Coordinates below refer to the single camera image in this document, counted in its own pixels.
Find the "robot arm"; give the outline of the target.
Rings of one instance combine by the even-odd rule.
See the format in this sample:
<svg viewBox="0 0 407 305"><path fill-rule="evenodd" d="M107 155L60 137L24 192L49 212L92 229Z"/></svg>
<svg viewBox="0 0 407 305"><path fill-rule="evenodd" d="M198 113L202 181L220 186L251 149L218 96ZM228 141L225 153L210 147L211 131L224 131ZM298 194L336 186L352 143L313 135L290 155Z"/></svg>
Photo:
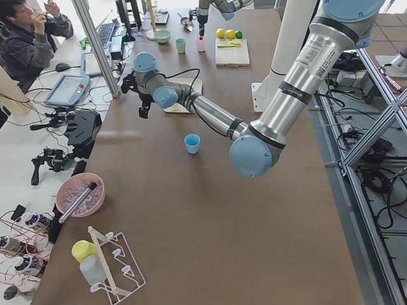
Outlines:
<svg viewBox="0 0 407 305"><path fill-rule="evenodd" d="M249 0L199 0L198 6L189 10L190 20L196 19L199 24L199 39L202 40L205 36L205 24L209 19L209 7L213 5L223 16L226 21L234 17L236 11L253 3Z"/></svg>
<svg viewBox="0 0 407 305"><path fill-rule="evenodd" d="M367 47L382 1L288 1L269 75L252 86L260 117L250 123L230 114L191 86L172 82L158 71L155 57L135 56L122 91L142 100L146 118L156 103L163 109L180 104L215 132L232 140L230 161L246 177L265 174L286 146L286 134L315 91L346 50Z"/></svg>

